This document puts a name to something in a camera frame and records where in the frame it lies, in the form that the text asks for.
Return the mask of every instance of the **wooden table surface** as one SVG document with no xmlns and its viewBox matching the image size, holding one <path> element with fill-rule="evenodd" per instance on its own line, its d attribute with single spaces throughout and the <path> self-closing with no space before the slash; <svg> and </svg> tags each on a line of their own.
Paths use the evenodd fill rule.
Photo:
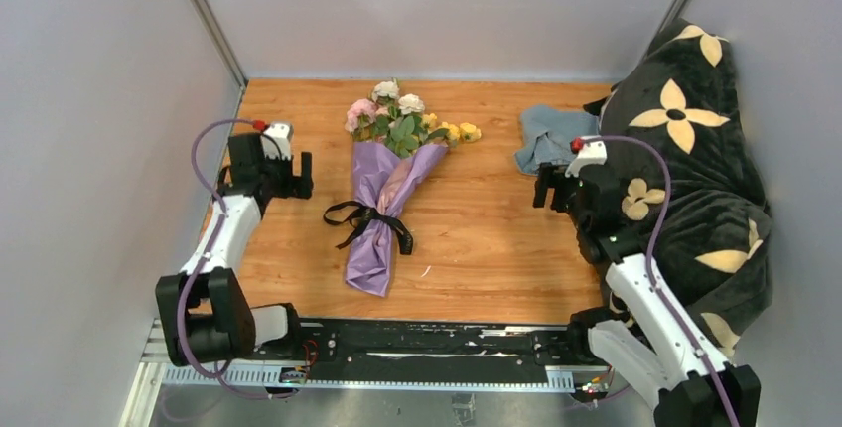
<svg viewBox="0 0 842 427">
<path fill-rule="evenodd" d="M 303 316 L 566 323 L 600 303 L 569 218 L 531 206 L 534 178 L 517 171 L 512 154 L 522 145 L 521 111 L 538 103 L 581 110 L 608 93 L 604 84 L 403 81 L 402 93 L 418 94 L 439 121 L 477 124 L 483 139 L 445 156 L 406 204 L 401 220 L 416 246 L 410 256 L 395 254 L 388 295 L 346 285 L 348 250 L 335 245 L 351 228 L 325 224 L 322 213 L 352 198 L 345 112 L 376 83 L 249 83 L 239 115 L 292 122 L 293 152 L 313 153 L 315 182 L 309 200 L 274 200 L 255 230 L 238 274 L 251 306 L 292 302 Z"/>
</svg>

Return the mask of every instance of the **gray wall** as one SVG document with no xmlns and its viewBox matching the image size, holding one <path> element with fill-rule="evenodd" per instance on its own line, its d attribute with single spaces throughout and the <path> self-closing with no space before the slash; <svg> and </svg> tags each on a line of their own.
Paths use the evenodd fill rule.
<svg viewBox="0 0 842 427">
<path fill-rule="evenodd" d="M 0 22 L 0 425 L 110 427 L 203 219 L 192 136 L 238 93 L 189 0 L 0 0 Z"/>
<path fill-rule="evenodd" d="M 616 79 L 671 0 L 210 0 L 249 76 Z"/>
<path fill-rule="evenodd" d="M 764 384 L 763 427 L 838 425 L 842 403 L 842 7 L 839 0 L 693 0 L 729 38 L 775 232 L 772 306 L 737 344 Z"/>
</svg>

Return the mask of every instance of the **towel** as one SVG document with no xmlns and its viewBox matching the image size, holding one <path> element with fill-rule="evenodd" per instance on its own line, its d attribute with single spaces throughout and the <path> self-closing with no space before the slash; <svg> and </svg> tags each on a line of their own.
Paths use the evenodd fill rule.
<svg viewBox="0 0 842 427">
<path fill-rule="evenodd" d="M 520 172 L 532 176 L 544 163 L 570 164 L 576 158 L 570 142 L 579 136 L 596 135 L 598 121 L 587 112 L 559 111 L 545 104 L 532 106 L 520 114 L 523 148 L 514 153 L 514 162 Z"/>
</svg>

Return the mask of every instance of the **white rose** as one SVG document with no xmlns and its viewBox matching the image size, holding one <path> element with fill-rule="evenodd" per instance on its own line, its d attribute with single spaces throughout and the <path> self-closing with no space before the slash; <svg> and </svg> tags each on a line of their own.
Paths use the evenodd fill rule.
<svg viewBox="0 0 842 427">
<path fill-rule="evenodd" d="M 399 93 L 398 91 L 399 89 L 397 87 L 397 83 L 394 81 L 384 81 L 374 87 L 374 91 L 371 92 L 371 99 L 374 101 L 377 101 L 382 97 L 397 99 Z"/>
<path fill-rule="evenodd" d="M 412 112 L 424 112 L 424 101 L 415 94 L 407 94 L 397 101 L 400 113 L 404 116 Z"/>
</svg>

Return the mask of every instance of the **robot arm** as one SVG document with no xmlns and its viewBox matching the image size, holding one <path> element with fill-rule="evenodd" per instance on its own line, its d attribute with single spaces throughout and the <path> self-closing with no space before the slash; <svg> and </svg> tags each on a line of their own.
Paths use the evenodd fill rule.
<svg viewBox="0 0 842 427">
<path fill-rule="evenodd" d="M 723 381 L 740 425 L 754 426 L 760 381 L 749 366 L 731 365 L 663 283 L 657 266 L 652 268 L 655 283 L 690 327 L 701 349 L 693 349 L 679 322 L 651 289 L 645 256 L 637 254 L 613 264 L 607 282 L 629 307 L 648 345 L 635 337 L 623 322 L 608 320 L 588 330 L 591 353 L 613 366 L 643 397 L 654 413 L 657 426 L 729 425 L 722 406 L 717 407 L 719 397 L 712 381 L 714 375 Z M 702 356 L 708 357 L 714 371 L 708 369 Z M 693 423 L 701 419 L 705 422 Z"/>
<path fill-rule="evenodd" d="M 313 190 L 312 156 L 301 155 L 301 175 L 293 176 L 290 150 L 292 126 L 276 122 L 261 132 L 228 138 L 231 181 L 218 181 L 220 199 L 212 206 L 202 239 L 181 270 L 162 277 L 155 294 L 170 361 L 187 365 L 179 337 L 179 301 L 187 308 L 210 301 L 210 313 L 185 313 L 187 344 L 198 362 L 249 356 L 255 346 L 288 340 L 297 346 L 298 317 L 292 305 L 249 309 L 236 272 L 252 232 L 273 198 L 308 199 Z M 185 284 L 195 275 L 189 293 Z"/>
<path fill-rule="evenodd" d="M 646 269 L 637 235 L 617 217 L 624 191 L 605 166 L 605 143 L 590 140 L 595 137 L 599 136 L 571 144 L 577 157 L 569 165 L 539 169 L 533 205 L 543 207 L 549 189 L 554 189 L 551 208 L 573 220 L 583 257 L 604 273 L 647 344 L 610 310 L 596 308 L 571 317 L 569 331 L 579 339 L 574 349 L 585 359 L 598 358 L 616 369 L 653 410 L 659 427 L 733 425 L 717 383 L 724 387 L 740 425 L 754 426 L 760 382 L 750 367 L 734 367 L 707 340 L 664 283 L 655 260 L 651 271 Z"/>
</svg>

